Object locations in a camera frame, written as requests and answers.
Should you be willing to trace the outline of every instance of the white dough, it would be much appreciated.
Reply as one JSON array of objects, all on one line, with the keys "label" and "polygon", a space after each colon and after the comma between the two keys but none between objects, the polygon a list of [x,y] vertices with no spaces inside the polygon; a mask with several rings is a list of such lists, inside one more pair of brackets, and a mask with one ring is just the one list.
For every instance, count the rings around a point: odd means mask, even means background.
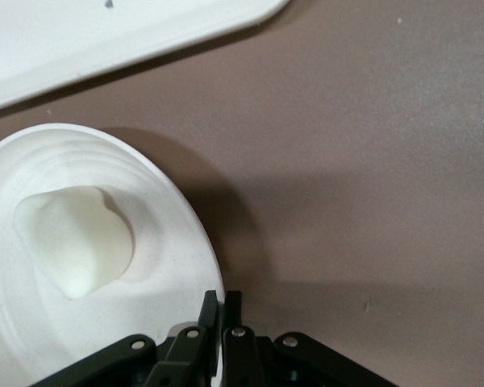
[{"label": "white dough", "polygon": [[68,298],[113,281],[131,262],[131,233],[95,187],[23,199],[15,209],[15,228],[38,269]]}]

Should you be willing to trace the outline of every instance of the white lump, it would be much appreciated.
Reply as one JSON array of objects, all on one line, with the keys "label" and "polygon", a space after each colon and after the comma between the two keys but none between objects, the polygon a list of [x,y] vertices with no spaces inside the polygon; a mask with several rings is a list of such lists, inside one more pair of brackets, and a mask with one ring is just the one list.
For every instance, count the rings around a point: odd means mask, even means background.
[{"label": "white lump", "polygon": [[23,199],[15,209],[15,228],[40,271],[68,298],[113,281],[131,261],[131,233],[95,187]]}]

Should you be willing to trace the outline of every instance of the tabletop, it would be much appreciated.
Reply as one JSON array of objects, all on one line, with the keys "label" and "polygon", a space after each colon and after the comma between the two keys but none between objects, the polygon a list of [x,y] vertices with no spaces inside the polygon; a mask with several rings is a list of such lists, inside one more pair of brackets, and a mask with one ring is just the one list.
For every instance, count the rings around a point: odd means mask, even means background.
[{"label": "tabletop", "polygon": [[185,194],[244,319],[404,387],[484,386],[484,0],[293,1],[0,110],[78,123]]}]

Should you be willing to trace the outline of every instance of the white plate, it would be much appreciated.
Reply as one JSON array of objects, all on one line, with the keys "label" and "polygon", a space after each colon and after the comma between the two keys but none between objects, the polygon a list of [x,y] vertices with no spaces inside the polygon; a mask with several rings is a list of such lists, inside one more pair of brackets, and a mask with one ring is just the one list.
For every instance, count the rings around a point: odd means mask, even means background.
[{"label": "white plate", "polygon": [[[70,301],[38,272],[12,226],[28,195],[95,185],[131,224],[135,253],[117,280]],[[0,387],[30,385],[134,333],[160,343],[194,321],[206,290],[223,298],[200,222],[174,184],[103,132],[52,123],[0,143]]]},{"label": "white plate", "polygon": [[287,1],[0,0],[0,107],[257,24]]}]

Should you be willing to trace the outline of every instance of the silver screw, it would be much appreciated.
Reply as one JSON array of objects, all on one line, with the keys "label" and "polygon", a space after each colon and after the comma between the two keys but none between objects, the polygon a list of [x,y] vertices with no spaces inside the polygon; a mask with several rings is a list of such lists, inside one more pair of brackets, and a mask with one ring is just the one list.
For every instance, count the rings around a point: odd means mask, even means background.
[{"label": "silver screw", "polygon": [[245,329],[240,327],[233,328],[232,335],[234,335],[235,337],[242,337],[243,335],[245,335]]},{"label": "silver screw", "polygon": [[143,347],[145,347],[145,342],[143,340],[138,340],[131,344],[131,348],[135,350],[142,349]]},{"label": "silver screw", "polygon": [[197,329],[190,329],[188,332],[186,332],[186,337],[189,339],[193,339],[199,336],[199,331]]},{"label": "silver screw", "polygon": [[294,348],[298,345],[298,340],[295,337],[287,336],[283,339],[283,345]]}]

